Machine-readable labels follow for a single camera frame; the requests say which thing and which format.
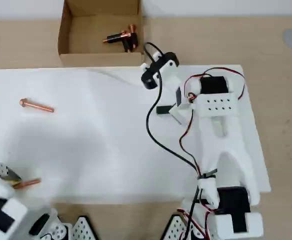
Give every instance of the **black cable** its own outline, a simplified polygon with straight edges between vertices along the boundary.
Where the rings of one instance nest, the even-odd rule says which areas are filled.
[[[150,41],[147,41],[145,42],[144,44],[144,52],[146,53],[147,57],[149,57],[149,59],[154,63],[155,60],[154,58],[152,57],[152,55],[150,54],[149,51],[147,51],[146,49],[146,45],[151,45],[154,49],[156,49],[162,56],[164,56],[164,53],[162,52],[162,50],[159,49],[158,46],[156,46],[154,43],[150,42]]]
[[[186,227],[186,232],[185,232],[185,237],[183,240],[187,240],[188,234],[190,233],[190,228],[191,228],[191,222],[192,222],[192,217],[193,217],[193,211],[195,207],[195,203],[197,202],[198,194],[202,195],[202,190],[200,190],[198,187],[196,188],[195,196],[194,199],[192,200],[190,211],[189,211],[189,216],[188,216],[188,222],[187,222],[187,227]]]
[[[50,239],[53,239],[53,236],[52,236],[50,233],[46,233],[44,236],[41,236],[40,239],[42,239],[43,237],[46,237],[46,236],[48,236],[48,235],[50,235]]]
[[[153,59],[153,57],[151,56],[151,54],[148,52],[148,50],[146,49],[146,45],[151,45],[152,47],[154,47],[157,51],[160,52],[160,54],[162,54],[162,56],[164,55],[163,52],[157,47],[155,46],[153,43],[151,42],[146,42],[144,44],[144,51],[146,53],[146,55],[151,59],[152,62],[155,62],[155,60]],[[156,105],[158,104],[158,102],[160,101],[161,97],[162,97],[162,91],[163,91],[163,80],[162,80],[162,75],[160,73],[160,71],[157,72],[158,74],[158,78],[159,78],[159,92],[158,92],[158,97],[156,99],[156,101],[154,102],[154,104],[150,107],[147,116],[146,116],[146,130],[148,135],[150,136],[150,138],[161,148],[165,149],[167,152],[173,154],[174,156],[176,156],[177,158],[181,159],[182,161],[184,161],[185,163],[187,163],[188,165],[190,165],[196,172],[196,166],[191,163],[190,161],[188,161],[186,158],[184,158],[183,156],[179,155],[178,153],[170,150],[168,147],[164,146],[163,144],[161,144],[159,141],[157,141],[157,139],[153,136],[153,134],[150,131],[150,126],[149,126],[149,121],[150,121],[150,116],[152,111],[154,110],[154,108],[156,107]]]

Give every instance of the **white wall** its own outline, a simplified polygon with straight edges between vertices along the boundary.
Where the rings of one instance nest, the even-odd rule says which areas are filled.
[[[0,0],[0,19],[59,18],[63,1]],[[150,17],[292,15],[292,0],[143,0],[143,6]]]

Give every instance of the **perforated plate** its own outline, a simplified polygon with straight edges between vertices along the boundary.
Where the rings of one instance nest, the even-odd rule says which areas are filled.
[[[72,228],[73,240],[98,240],[85,217],[80,217]]]
[[[200,94],[195,101],[201,118],[238,115],[237,102],[234,93]]]
[[[69,223],[63,223],[63,225],[60,227],[58,225],[58,228],[54,228],[54,236],[52,235],[52,228],[50,229],[50,231],[44,235],[43,237],[40,238],[40,240],[72,240],[71,236],[72,236],[72,225]]]
[[[179,240],[181,234],[185,234],[186,226],[179,215],[173,215],[168,224],[169,226],[166,229],[165,235],[161,238],[162,240]],[[198,239],[204,238],[193,223],[190,224],[190,232],[188,236],[191,235],[191,232],[193,232],[194,236]]]

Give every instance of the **black clamp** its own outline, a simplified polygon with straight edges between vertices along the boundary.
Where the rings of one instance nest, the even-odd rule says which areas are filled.
[[[202,175],[198,176],[197,179],[210,179],[210,178],[216,178],[216,175],[215,173],[217,173],[217,168],[210,171],[210,172],[206,172],[206,173],[203,173]]]

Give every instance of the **bolt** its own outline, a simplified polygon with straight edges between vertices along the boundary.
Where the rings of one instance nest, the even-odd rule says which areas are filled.
[[[24,108],[24,107],[31,107],[31,108],[35,108],[35,109],[40,109],[46,112],[50,112],[53,113],[54,112],[54,108],[48,107],[48,106],[43,106],[41,104],[36,104],[33,102],[28,101],[27,98],[23,98],[19,101],[19,104]]]

